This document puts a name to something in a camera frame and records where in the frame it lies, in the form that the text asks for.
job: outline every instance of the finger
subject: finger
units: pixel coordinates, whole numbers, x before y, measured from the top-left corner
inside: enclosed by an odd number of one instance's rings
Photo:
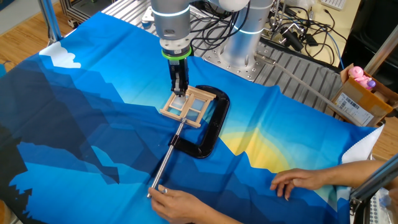
[[[159,189],[159,192],[162,192],[166,196],[175,197],[178,195],[178,190],[172,190],[160,184],[157,188]]]
[[[148,192],[152,195],[152,199],[158,201],[162,205],[167,205],[167,202],[170,200],[170,197],[158,192],[156,189],[150,187]]]
[[[161,203],[156,201],[155,199],[152,199],[150,201],[150,204],[152,205],[152,209],[155,212],[161,212],[161,213],[165,213],[166,212],[166,208]]]
[[[271,182],[271,184],[279,184],[281,182],[284,182],[286,180],[292,180],[296,178],[301,178],[302,172],[299,169],[292,169],[288,171],[283,171],[278,173],[275,177],[274,180]]]
[[[284,194],[284,188],[285,188],[284,183],[278,184],[278,192],[277,192],[278,197],[281,197]]]
[[[285,199],[286,199],[286,201],[289,201],[290,194],[291,194],[293,188],[294,188],[294,184],[293,184],[292,182],[290,182],[290,183],[286,186],[286,188],[285,188]]]

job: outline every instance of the blue cloth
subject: blue cloth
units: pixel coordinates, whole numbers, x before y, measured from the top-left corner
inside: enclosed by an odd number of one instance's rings
[[[337,121],[279,87],[190,57],[190,84],[225,91],[231,107],[213,153],[175,152],[162,179],[243,223],[348,223],[333,187],[269,190],[275,173],[336,166],[373,128]],[[30,223],[166,223],[146,198],[178,122],[159,39],[96,14],[0,78],[0,198]],[[201,128],[182,136],[198,142]]]
[[[6,68],[3,64],[0,64],[0,77],[2,77],[3,75],[5,75],[6,72]]]

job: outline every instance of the white cable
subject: white cable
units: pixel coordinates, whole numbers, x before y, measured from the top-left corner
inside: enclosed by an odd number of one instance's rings
[[[268,58],[264,55],[261,55],[259,53],[257,54],[257,58],[262,59],[263,61],[265,61],[268,64],[272,64],[275,67],[281,69],[284,73],[286,73],[288,76],[292,77],[294,80],[296,80],[299,84],[303,85],[306,89],[308,89],[309,91],[311,91],[313,94],[315,94],[317,97],[319,97],[321,100],[323,100],[327,105],[329,105],[330,107],[332,107],[335,111],[339,112],[340,114],[342,114],[344,117],[346,117],[349,121],[351,121],[353,124],[362,127],[363,125],[354,117],[352,117],[350,114],[348,114],[347,112],[343,111],[342,109],[340,109],[338,106],[336,106],[334,103],[332,103],[328,98],[324,97],[322,94],[320,94],[318,91],[314,90],[310,85],[306,84],[303,80],[299,79],[298,77],[296,77],[292,72],[290,72],[289,70],[287,70],[285,67],[279,65],[278,63],[276,63],[275,60]]]

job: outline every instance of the metal rod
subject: metal rod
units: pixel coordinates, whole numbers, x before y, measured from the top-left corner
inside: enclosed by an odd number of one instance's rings
[[[351,192],[350,199],[363,202],[398,175],[398,154],[378,168],[363,184]]]
[[[392,31],[387,40],[383,43],[380,49],[373,56],[371,61],[365,67],[364,71],[369,75],[374,75],[378,70],[380,65],[385,61],[385,59],[390,55],[390,53],[395,49],[398,45],[398,25]]]
[[[186,122],[187,122],[186,118],[181,119],[180,126],[178,127],[177,132],[175,133],[176,135],[179,136],[181,134],[182,128],[184,127],[184,124]],[[164,156],[162,164],[160,165],[159,170],[156,173],[154,183],[151,186],[153,189],[156,189],[157,185],[159,184],[160,178],[162,178],[164,170],[166,170],[167,163],[169,162],[169,160],[172,156],[173,150],[174,150],[174,146],[170,145],[169,150],[167,151],[166,155]]]
[[[63,39],[60,28],[58,26],[57,17],[55,16],[54,8],[52,7],[51,0],[38,0],[40,10],[42,11],[44,21],[49,31],[49,45],[56,41]]]
[[[263,60],[265,63],[271,64],[275,67],[278,67],[281,69],[283,72],[285,72],[288,76],[292,77],[294,80],[296,80],[299,84],[303,85],[306,89],[311,91],[313,94],[315,94],[317,97],[319,97],[321,100],[323,100],[327,105],[332,107],[336,112],[339,112],[343,116],[345,116],[349,121],[351,121],[353,124],[357,126],[362,126],[362,124],[357,121],[355,118],[353,118],[351,115],[340,109],[338,106],[336,106],[334,103],[332,103],[328,98],[324,97],[322,94],[320,94],[318,91],[314,90],[310,85],[306,84],[303,80],[297,78],[291,71],[287,70],[285,67],[279,65],[276,63],[275,60],[266,57],[265,55],[256,52],[257,58],[260,60]]]

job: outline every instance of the human hand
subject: human hand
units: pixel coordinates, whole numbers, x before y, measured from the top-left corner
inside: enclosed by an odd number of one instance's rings
[[[324,186],[325,175],[321,170],[292,169],[278,173],[271,182],[271,190],[277,189],[277,196],[284,194],[289,200],[290,193],[294,187],[302,187],[309,190],[316,190]]]
[[[166,189],[162,185],[158,189],[159,191],[153,188],[148,190],[152,195],[152,209],[171,224],[198,223],[201,212],[209,209],[206,204],[186,192]]]

